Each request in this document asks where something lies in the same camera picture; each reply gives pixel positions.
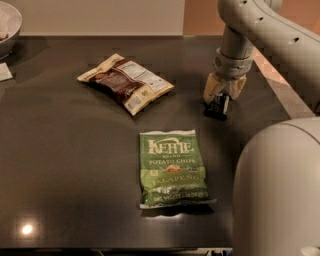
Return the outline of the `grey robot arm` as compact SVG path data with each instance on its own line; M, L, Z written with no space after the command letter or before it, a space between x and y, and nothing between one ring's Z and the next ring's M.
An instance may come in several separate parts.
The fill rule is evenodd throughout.
M289 118L244 147L233 188L233 256L319 256L320 38L282 17L282 0L217 0L225 24L216 82L233 96L260 53Z

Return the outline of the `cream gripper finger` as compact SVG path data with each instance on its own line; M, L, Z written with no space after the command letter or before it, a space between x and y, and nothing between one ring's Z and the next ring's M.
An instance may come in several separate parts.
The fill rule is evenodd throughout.
M212 72L208 75L203 99L206 104L210 104L214 97L219 94L226 86L226 81L220 78L216 73Z
M247 81L247 77L243 75L242 77L232 80L229 85L229 95L233 100L236 100L240 93L242 92L243 87Z

